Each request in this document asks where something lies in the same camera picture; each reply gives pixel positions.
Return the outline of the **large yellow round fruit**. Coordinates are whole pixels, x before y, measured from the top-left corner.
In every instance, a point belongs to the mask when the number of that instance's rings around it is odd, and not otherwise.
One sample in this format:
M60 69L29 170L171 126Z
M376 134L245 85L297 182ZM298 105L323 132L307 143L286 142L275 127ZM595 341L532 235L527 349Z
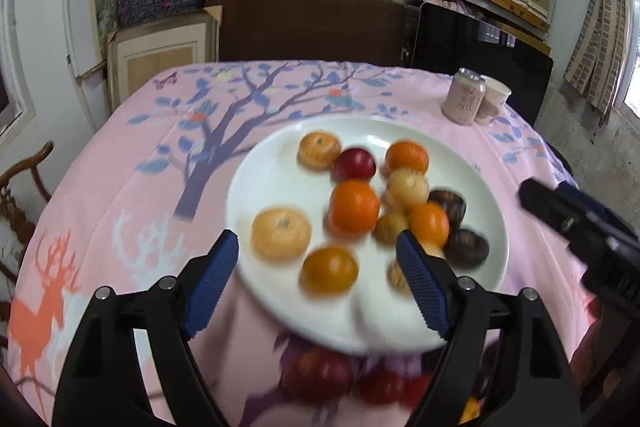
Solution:
M289 262L306 253L311 232L310 221L298 210L269 208L255 217L250 241L258 257L273 263Z

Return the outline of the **large orange mandarin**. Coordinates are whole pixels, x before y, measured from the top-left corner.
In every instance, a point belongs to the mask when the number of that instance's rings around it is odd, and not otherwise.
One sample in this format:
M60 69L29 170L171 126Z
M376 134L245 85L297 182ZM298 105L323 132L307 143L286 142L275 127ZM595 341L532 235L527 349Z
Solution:
M368 182L345 180L332 191L326 224L332 234L356 239L375 228L380 208L378 194Z

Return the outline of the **dark purple fruit on plate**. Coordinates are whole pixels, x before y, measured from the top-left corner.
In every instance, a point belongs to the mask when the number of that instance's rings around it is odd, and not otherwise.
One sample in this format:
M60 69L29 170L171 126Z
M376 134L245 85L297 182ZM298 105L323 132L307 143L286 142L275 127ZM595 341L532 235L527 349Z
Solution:
M457 229L449 234L442 251L453 265L474 269L486 261L490 247L483 235L469 229Z

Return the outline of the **white oval plate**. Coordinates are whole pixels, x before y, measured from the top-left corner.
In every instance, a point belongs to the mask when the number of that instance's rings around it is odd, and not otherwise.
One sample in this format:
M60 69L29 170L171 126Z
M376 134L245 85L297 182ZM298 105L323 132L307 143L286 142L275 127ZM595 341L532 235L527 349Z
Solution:
M509 239L506 221L490 187L454 150L432 136L404 124L364 116L319 117L289 124L258 143L241 161L226 200L226 225L240 242L238 271L242 282L276 320L294 333L352 355L410 353L436 349L439 335L428 329L416 303L387 280L393 247L371 233L349 239L332 234L326 214L335 183L332 176L305 168L297 159L299 141L311 131L336 134L346 146L370 150L382 164L394 142L408 139L430 155L426 179L434 187L458 192L466 202L465 228L483 235L490 251L477 268L456 269L488 291L498 289L506 275ZM262 210L288 207L303 213L312 232L309 247L340 244L359 265L352 288L335 297L308 295L299 285L302 260L273 263L258 257L250 241L255 217Z

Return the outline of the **small orange fruit in pile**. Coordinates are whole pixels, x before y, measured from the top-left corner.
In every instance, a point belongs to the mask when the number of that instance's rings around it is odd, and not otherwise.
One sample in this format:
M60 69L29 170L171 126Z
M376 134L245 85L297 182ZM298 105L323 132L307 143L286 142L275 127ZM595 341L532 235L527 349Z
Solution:
M437 202L415 205L408 212L409 230L420 243L442 247L447 243L450 225L446 211Z

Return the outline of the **yellow-orange fruit on plate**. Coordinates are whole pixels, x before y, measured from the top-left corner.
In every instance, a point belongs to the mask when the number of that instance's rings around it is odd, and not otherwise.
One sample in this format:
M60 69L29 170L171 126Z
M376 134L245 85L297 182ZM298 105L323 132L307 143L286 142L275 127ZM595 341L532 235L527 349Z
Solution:
M328 246L311 251L305 258L299 285L310 295L342 295L354 286L358 275L358 262L348 249Z

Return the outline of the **pale yellow fruit on plate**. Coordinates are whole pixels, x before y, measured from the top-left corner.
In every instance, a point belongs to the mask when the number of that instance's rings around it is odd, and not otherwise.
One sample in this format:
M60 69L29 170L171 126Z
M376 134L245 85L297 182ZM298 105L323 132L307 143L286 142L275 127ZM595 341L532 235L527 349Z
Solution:
M430 186L423 173L410 169L394 170L388 177L385 200L390 207L405 211L423 205L430 195Z

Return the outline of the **pink deer print tablecloth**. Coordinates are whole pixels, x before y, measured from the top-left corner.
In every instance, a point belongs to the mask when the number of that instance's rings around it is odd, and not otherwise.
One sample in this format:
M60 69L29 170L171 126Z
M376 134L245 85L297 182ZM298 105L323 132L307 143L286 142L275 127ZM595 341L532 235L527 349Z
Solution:
M91 298L157 287L233 233L238 263L188 329L232 426L401 426L442 338L395 287L387 220L429 254L450 231L427 195L462 196L487 239L470 277L531 287L567 353L590 324L582 265L524 211L518 187L566 169L509 101L490 124L442 113L451 80L416 69L277 61L173 68L122 103L39 219L18 277L8 371L50 421Z

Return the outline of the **small orange on plate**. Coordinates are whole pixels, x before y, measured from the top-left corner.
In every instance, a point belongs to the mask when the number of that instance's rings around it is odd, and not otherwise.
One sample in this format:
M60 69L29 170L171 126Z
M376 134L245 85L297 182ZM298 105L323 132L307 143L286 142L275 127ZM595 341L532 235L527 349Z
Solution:
M421 144L410 140L394 142L385 153L385 172L390 176L399 169L408 169L417 173L427 173L430 156Z

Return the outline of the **tan yellow fruit on plate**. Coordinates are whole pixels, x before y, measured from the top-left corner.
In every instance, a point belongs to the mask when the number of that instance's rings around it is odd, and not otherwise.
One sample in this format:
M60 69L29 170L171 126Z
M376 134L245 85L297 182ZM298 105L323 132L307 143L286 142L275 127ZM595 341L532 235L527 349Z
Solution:
M314 171L330 170L335 159L342 153L342 142L333 133L313 131L299 141L297 159L306 168Z

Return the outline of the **small red plum on plate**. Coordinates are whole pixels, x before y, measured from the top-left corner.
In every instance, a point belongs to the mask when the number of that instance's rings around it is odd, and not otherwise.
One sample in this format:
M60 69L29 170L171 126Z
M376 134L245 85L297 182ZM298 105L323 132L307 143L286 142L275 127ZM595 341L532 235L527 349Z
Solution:
M349 147L335 159L332 176L337 182L349 179L369 181L374 177L376 169L376 162L368 150Z

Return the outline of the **white paper cup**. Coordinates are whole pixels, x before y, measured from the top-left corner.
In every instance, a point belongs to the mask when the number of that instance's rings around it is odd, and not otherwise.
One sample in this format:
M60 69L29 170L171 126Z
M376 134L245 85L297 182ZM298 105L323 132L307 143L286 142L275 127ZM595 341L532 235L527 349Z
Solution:
M512 91L495 78L486 75L481 75L480 78L484 80L485 93L476 113L475 122L482 126L488 126L500 115Z

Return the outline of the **pink drink can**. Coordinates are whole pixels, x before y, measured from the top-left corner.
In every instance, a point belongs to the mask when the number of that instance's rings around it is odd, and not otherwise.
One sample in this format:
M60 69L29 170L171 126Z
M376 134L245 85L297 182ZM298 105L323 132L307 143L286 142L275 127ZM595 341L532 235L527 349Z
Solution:
M460 68L451 79L442 113L460 126L473 124L486 91L485 80L468 68Z

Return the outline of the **wooden chair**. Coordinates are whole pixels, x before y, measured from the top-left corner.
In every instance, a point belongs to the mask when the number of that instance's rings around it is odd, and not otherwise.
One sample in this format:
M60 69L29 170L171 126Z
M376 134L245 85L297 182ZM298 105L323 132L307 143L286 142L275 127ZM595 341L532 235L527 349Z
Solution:
M16 256L6 256L4 254L6 247L1 247L1 286L6 288L6 296L1 297L1 326L3 327L8 327L11 317L13 295L10 287L17 282L26 248L36 229L35 222L27 217L26 211L13 195L11 182L16 176L29 172L40 196L45 202L50 202L51 194L42 181L39 166L51 155L53 150L54 143L47 141L37 153L17 161L16 164L1 173L1 222L9 227L17 239L17 244L22 247Z

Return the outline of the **cardboard framed panel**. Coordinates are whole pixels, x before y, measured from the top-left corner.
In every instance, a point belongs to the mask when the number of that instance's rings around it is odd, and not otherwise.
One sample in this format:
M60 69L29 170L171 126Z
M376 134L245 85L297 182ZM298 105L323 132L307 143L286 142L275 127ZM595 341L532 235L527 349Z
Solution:
M115 110L154 76L184 65L216 62L220 5L113 32L106 39L107 93Z

